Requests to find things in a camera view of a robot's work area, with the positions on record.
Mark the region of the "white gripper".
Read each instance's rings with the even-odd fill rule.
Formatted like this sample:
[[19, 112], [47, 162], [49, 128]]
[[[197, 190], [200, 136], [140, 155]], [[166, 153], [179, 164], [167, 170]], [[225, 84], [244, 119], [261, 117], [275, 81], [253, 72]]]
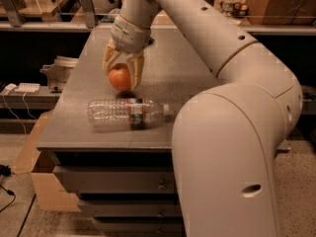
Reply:
[[144, 53], [141, 50], [148, 46], [151, 30], [140, 28], [122, 16], [117, 16], [111, 34], [112, 38], [109, 40], [103, 56], [103, 71], [109, 73], [122, 51], [127, 52], [125, 60], [131, 88], [135, 89], [141, 82], [144, 67]]

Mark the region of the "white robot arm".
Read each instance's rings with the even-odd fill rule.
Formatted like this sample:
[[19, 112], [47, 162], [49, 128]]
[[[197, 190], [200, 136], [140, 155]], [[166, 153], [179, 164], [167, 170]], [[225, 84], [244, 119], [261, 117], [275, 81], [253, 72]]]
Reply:
[[302, 112], [295, 75], [204, 0], [123, 0], [103, 67], [120, 58], [137, 87], [165, 11], [219, 81], [180, 109], [172, 157], [187, 237], [281, 237], [274, 158]]

